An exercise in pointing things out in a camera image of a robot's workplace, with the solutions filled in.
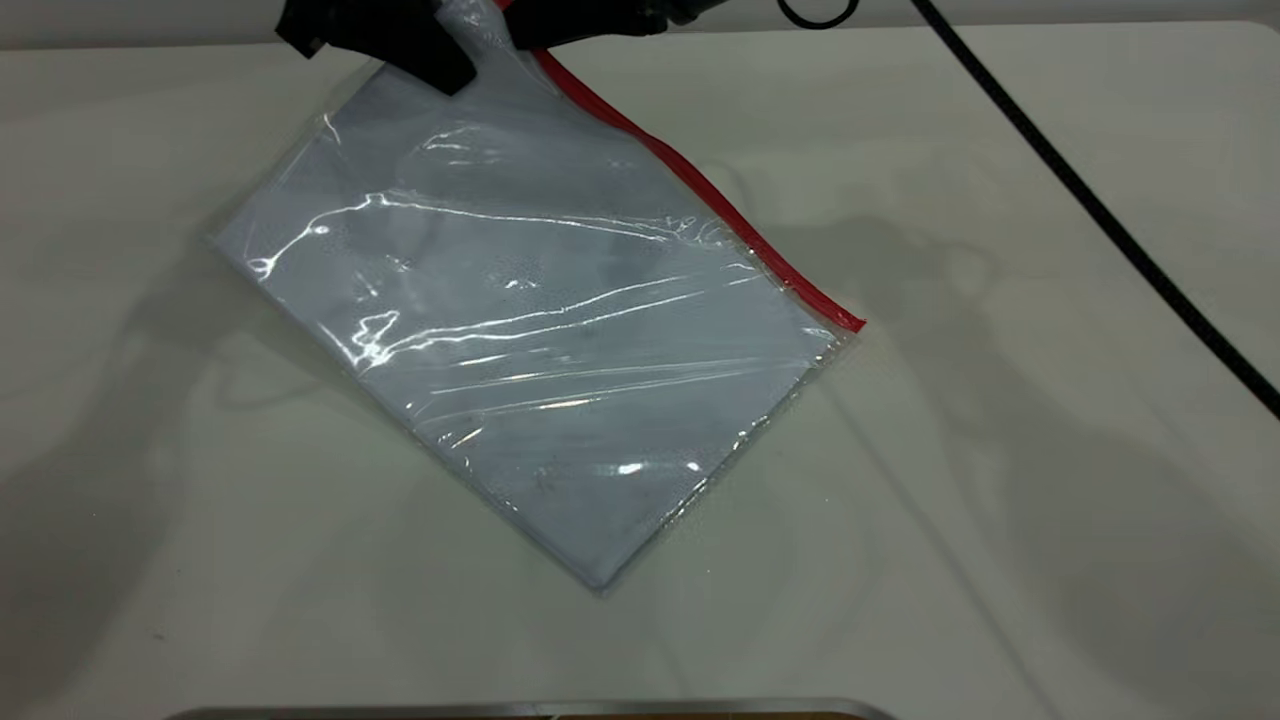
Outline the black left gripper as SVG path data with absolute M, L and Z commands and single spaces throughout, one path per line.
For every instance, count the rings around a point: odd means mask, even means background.
M 383 59 L 447 96 L 477 77 L 430 1 L 285 1 L 275 33 L 306 58 L 332 45 Z

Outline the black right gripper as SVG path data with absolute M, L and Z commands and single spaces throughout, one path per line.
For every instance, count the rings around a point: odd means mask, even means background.
M 520 50 L 532 51 L 602 36 L 648 37 L 687 26 L 721 0 L 669 1 L 512 1 L 508 33 Z

